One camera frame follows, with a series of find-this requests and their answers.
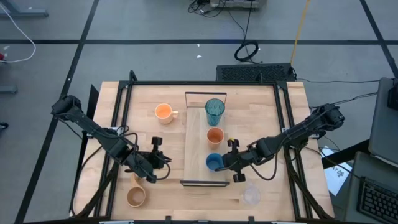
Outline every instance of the orange cup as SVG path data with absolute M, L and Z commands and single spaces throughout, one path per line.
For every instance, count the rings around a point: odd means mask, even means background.
M 172 111 L 172 107 L 167 103 L 157 105 L 155 115 L 160 123 L 169 124 L 172 122 L 173 117 L 178 115 L 178 111 Z
M 217 149 L 224 140 L 224 131 L 221 128 L 210 128 L 207 131 L 207 141 L 210 149 Z

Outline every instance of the wooden tabletop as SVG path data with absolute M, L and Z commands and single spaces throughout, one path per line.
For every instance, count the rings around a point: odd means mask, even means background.
M 109 127 L 111 124 L 117 87 L 118 82 L 102 83 L 94 116 L 94 121 L 102 127 Z M 294 121 L 297 124 L 310 114 L 307 97 L 303 83 L 288 83 L 288 87 Z M 229 137 L 239 139 L 240 150 L 245 150 L 247 144 L 261 137 L 275 136 L 280 133 L 274 91 L 271 86 L 133 86 L 127 125 L 131 131 L 138 134 L 140 151 L 152 149 L 150 144 L 152 136 L 163 137 L 163 145 L 160 150 L 172 158 L 170 163 L 172 170 L 169 178 L 160 180 L 156 184 L 140 181 L 147 192 L 147 200 L 141 207 L 132 208 L 127 204 L 126 199 L 127 192 L 131 188 L 131 174 L 124 172 L 126 167 L 121 167 L 112 219 L 164 220 L 166 215 L 171 215 L 173 220 L 248 220 L 248 216 L 254 216 L 256 221 L 294 220 L 283 151 L 279 152 L 277 174 L 271 181 L 261 180 L 250 167 L 245 167 L 243 173 L 246 174 L 247 181 L 243 183 L 234 183 L 233 172 L 225 171 L 227 180 L 231 182 L 227 187 L 184 187 L 180 184 L 180 180 L 183 179 L 185 155 L 186 105 L 184 93 L 186 91 L 216 91 L 228 94 L 224 112 L 225 132 Z M 289 126 L 281 91 L 280 97 L 285 125 Z M 154 109 L 159 103 L 168 103 L 173 110 L 177 110 L 177 119 L 168 125 L 160 124 L 154 114 Z M 90 139 L 85 159 L 99 145 L 97 140 Z M 310 140 L 308 147 L 317 149 L 317 142 Z M 306 149 L 302 150 L 301 155 L 309 191 L 324 210 L 334 216 L 320 156 Z M 86 205 L 97 190 L 103 158 L 104 150 L 97 153 L 83 170 L 74 203 L 76 212 Z M 274 160 L 257 167 L 257 169 L 263 176 L 271 176 L 274 170 Z M 155 171 L 158 177 L 162 177 L 166 172 L 166 168 Z M 257 205 L 248 205 L 242 200 L 242 193 L 250 184 L 256 186 L 261 193 L 261 201 Z M 302 217 L 305 217 L 302 195 L 299 189 L 297 192 L 300 211 Z M 105 214 L 107 192 L 103 200 L 102 215 Z

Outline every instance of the wooden board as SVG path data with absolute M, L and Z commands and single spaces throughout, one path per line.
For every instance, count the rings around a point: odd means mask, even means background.
M 94 121 L 100 126 L 109 126 L 112 120 L 113 108 L 117 93 L 118 82 L 103 82 L 99 93 Z M 288 83 L 289 96 L 292 104 L 294 121 L 299 123 L 309 114 L 304 85 L 301 82 Z M 127 204 L 126 195 L 130 186 L 130 175 L 119 170 L 116 194 L 114 198 L 112 219 L 128 220 L 164 220 L 171 215 L 172 220 L 241 220 L 247 221 L 253 215 L 257 221 L 281 220 L 293 221 L 294 213 L 290 198 L 289 181 L 283 152 L 278 156 L 277 174 L 274 180 L 264 181 L 251 170 L 243 169 L 248 181 L 251 181 L 261 193 L 261 201 L 256 206 L 246 205 L 241 200 L 241 194 L 247 183 L 233 183 L 233 173 L 227 171 L 226 177 L 231 181 L 227 187 L 184 187 L 180 184 L 184 171 L 186 91 L 222 91 L 228 93 L 225 116 L 225 129 L 230 138 L 237 138 L 245 145 L 261 137 L 274 136 L 280 133 L 277 119 L 274 91 L 269 86 L 134 86 L 132 89 L 131 105 L 127 117 L 127 125 L 138 136 L 140 150 L 150 151 L 152 136 L 163 137 L 162 150 L 166 156 L 173 159 L 170 163 L 172 171 L 170 177 L 156 184 L 142 181 L 147 192 L 145 205 L 132 208 Z M 280 94 L 284 121 L 287 115 L 283 94 Z M 159 103 L 170 103 L 173 110 L 178 110 L 178 118 L 168 126 L 159 124 L 155 118 L 154 109 Z M 122 117 L 123 104 L 118 116 L 118 124 Z M 99 144 L 95 139 L 89 139 L 85 159 L 91 155 Z M 315 140 L 310 140 L 308 147 L 317 149 Z M 301 152 L 307 186 L 317 202 L 324 210 L 333 216 L 326 178 L 320 156 L 303 149 Z M 98 188 L 101 169 L 104 161 L 104 151 L 100 151 L 87 162 L 81 173 L 80 183 L 75 197 L 75 210 L 79 212 L 93 196 Z M 257 167 L 263 176 L 270 176 L 274 170 L 274 161 Z M 166 174 L 166 169 L 156 170 L 158 177 Z M 300 211 L 305 216 L 302 197 L 297 188 Z M 101 215 L 105 214 L 109 193 L 103 197 Z
M 224 130 L 224 112 L 216 127 Z M 207 168 L 206 158 L 211 153 L 225 154 L 228 150 L 224 132 L 224 141 L 219 148 L 212 150 L 207 141 L 207 131 L 212 128 L 207 123 L 206 111 L 203 107 L 187 108 L 187 130 L 185 133 L 184 186 L 226 186 L 226 172 L 213 172 Z

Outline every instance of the white paper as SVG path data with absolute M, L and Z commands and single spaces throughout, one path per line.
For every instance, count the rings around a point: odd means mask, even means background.
M 326 156 L 329 156 L 329 155 L 335 153 L 332 150 L 330 150 L 327 146 L 325 146 L 322 149 L 322 152 Z M 349 171 L 352 170 L 352 167 L 349 166 L 346 162 L 343 162 L 339 165 L 348 169 Z M 348 174 L 349 174 L 347 172 L 347 170 L 344 170 L 340 166 L 334 166 L 334 167 L 325 169 L 326 181 L 328 182 L 328 189 L 334 196 L 337 195 L 337 193 L 339 192 L 341 186 L 343 186 L 344 181 L 347 179 Z

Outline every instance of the blue cup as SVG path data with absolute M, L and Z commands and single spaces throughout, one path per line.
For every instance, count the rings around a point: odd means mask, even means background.
M 217 168 L 222 168 L 224 167 L 223 157 L 218 153 L 211 153 L 207 156 L 206 165 L 212 171 Z
M 210 126 L 216 126 L 224 113 L 225 105 L 221 100 L 213 98 L 206 102 L 205 109 L 207 114 L 207 123 Z

